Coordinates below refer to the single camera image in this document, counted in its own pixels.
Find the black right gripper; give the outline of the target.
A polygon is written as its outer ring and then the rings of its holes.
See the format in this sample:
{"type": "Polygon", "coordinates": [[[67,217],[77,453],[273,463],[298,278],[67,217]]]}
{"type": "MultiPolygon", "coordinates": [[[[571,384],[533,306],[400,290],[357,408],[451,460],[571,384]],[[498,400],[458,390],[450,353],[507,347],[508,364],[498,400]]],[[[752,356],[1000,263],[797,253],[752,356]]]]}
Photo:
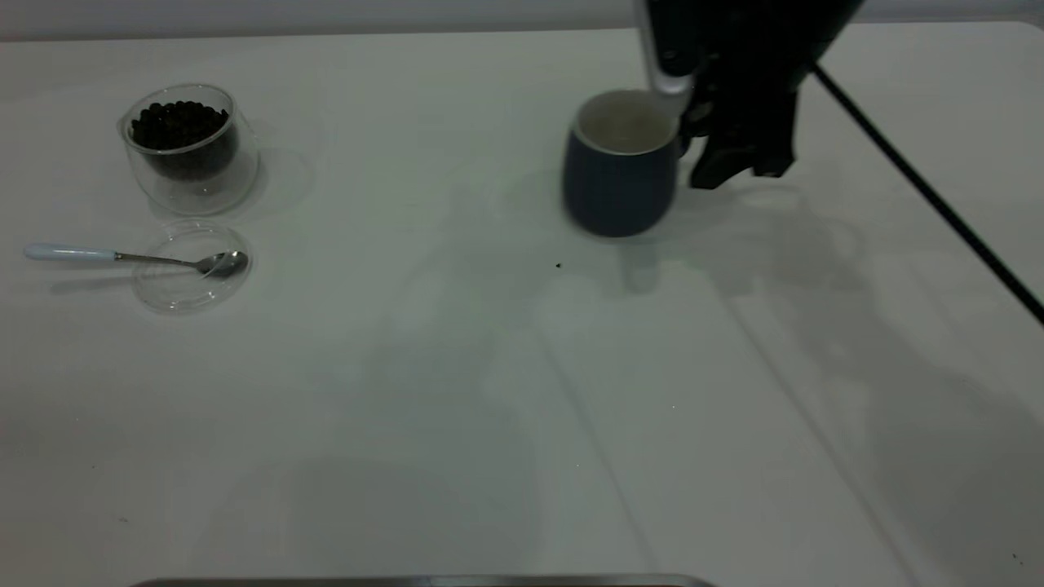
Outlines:
{"type": "Polygon", "coordinates": [[[695,2],[702,61],[693,103],[716,108],[691,123],[705,139],[692,188],[715,190],[753,164],[756,177],[786,174],[799,88],[861,8],[861,1],[695,2]],[[756,123],[742,105],[760,107],[756,123]]]}

